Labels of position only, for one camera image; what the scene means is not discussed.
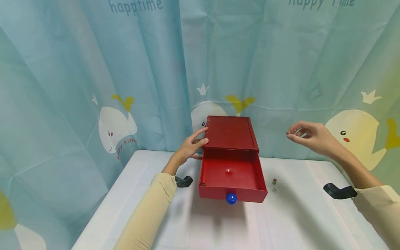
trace black handle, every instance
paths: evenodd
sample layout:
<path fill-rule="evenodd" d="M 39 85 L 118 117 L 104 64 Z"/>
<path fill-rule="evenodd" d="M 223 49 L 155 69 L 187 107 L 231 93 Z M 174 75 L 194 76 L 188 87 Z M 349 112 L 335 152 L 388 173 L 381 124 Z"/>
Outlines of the black handle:
<path fill-rule="evenodd" d="M 190 176 L 186 176 L 184 179 L 175 176 L 175 181 L 179 188 L 187 188 L 192 184 L 193 179 Z"/>
<path fill-rule="evenodd" d="M 327 192 L 332 198 L 337 200 L 344 200 L 348 198 L 353 198 L 357 196 L 357 192 L 354 190 L 352 186 L 348 186 L 342 189 L 339 189 L 333 183 L 328 183 L 324 186 L 325 192 Z"/>

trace blue knob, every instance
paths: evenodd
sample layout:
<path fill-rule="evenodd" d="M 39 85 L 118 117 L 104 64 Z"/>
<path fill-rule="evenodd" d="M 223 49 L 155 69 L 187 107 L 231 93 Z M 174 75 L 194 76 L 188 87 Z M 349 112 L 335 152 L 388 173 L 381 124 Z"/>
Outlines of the blue knob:
<path fill-rule="evenodd" d="M 230 193 L 230 194 L 226 195 L 226 202 L 229 205 L 234 205 L 234 204 L 236 204 L 238 202 L 238 198 L 236 197 L 235 194 Z"/>

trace forearm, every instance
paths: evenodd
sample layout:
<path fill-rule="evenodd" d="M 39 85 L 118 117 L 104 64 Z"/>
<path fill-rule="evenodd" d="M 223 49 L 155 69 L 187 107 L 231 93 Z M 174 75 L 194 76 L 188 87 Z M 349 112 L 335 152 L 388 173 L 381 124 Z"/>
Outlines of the forearm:
<path fill-rule="evenodd" d="M 357 189 L 358 211 L 371 223 L 389 249 L 400 249 L 400 197 L 390 186 Z"/>
<path fill-rule="evenodd" d="M 177 153 L 174 153 L 161 172 L 169 174 L 171 176 L 175 176 L 180 166 L 180 161 L 181 157 L 178 156 Z"/>
<path fill-rule="evenodd" d="M 353 199 L 358 211 L 371 223 L 389 249 L 400 249 L 400 197 L 380 182 L 346 148 L 332 156 L 346 172 L 357 196 Z"/>
<path fill-rule="evenodd" d="M 343 168 L 356 188 L 365 189 L 384 185 L 345 147 L 338 148 L 330 158 Z"/>
<path fill-rule="evenodd" d="M 175 190 L 174 176 L 157 174 L 126 223 L 114 250 L 149 250 Z"/>

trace cartoon whale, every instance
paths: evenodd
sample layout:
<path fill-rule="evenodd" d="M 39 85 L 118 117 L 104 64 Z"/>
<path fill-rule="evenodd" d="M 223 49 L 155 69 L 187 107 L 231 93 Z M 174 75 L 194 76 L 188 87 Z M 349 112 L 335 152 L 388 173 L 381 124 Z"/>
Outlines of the cartoon whale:
<path fill-rule="evenodd" d="M 1 191 L 0 207 L 0 230 L 13 229 L 21 250 L 46 250 L 46 243 L 39 234 L 17 223 L 8 197 Z"/>
<path fill-rule="evenodd" d="M 193 131 L 206 126 L 207 116 L 227 116 L 226 112 L 213 102 L 205 101 L 200 103 L 191 113 Z"/>
<path fill-rule="evenodd" d="M 135 121 L 130 113 L 133 104 L 133 97 L 128 97 L 125 101 L 119 95 L 113 95 L 113 99 L 119 100 L 128 112 L 128 119 L 119 110 L 111 107 L 102 107 L 99 118 L 99 135 L 104 149 L 113 154 L 116 152 L 118 142 L 128 136 L 134 135 L 138 131 Z"/>
<path fill-rule="evenodd" d="M 374 169 L 389 149 L 400 147 L 396 122 L 387 120 L 389 133 L 383 149 L 373 152 L 379 122 L 367 112 L 345 110 L 332 117 L 326 127 L 368 169 Z"/>
<path fill-rule="evenodd" d="M 236 116 L 240 116 L 240 113 L 256 100 L 253 97 L 249 97 L 241 102 L 236 96 L 233 95 L 228 95 L 225 97 L 225 99 L 231 102 L 235 107 L 237 113 Z M 197 131 L 205 127 L 207 123 L 207 116 L 227 116 L 226 112 L 218 104 L 209 101 L 201 102 L 192 111 L 191 115 L 193 131 Z"/>

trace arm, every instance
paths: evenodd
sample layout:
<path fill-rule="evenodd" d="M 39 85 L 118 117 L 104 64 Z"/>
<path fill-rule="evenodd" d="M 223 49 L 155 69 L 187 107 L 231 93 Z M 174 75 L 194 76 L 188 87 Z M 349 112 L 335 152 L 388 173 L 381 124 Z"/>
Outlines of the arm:
<path fill-rule="evenodd" d="M 356 187 L 358 195 L 353 202 L 358 211 L 389 249 L 400 249 L 400 196 L 390 186 L 369 172 L 323 124 L 297 122 L 289 128 L 287 137 L 340 164 Z"/>
<path fill-rule="evenodd" d="M 149 190 L 126 223 L 114 250 L 149 250 L 152 247 L 158 228 L 175 195 L 176 171 L 188 158 L 201 159 L 195 153 L 208 142 L 208 139 L 195 140 L 195 138 L 207 129 L 203 128 L 186 138 L 162 172 L 156 174 Z"/>

